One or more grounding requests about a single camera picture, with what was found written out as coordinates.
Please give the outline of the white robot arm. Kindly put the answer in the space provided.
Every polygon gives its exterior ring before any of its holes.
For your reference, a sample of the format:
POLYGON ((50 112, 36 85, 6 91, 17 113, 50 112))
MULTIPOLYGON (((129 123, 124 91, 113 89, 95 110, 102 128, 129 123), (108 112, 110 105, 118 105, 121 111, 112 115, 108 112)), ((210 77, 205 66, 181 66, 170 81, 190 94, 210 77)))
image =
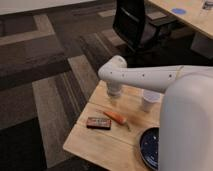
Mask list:
POLYGON ((98 75, 114 90, 129 85, 164 95, 159 171, 213 171, 213 66, 129 68, 115 55, 98 75))

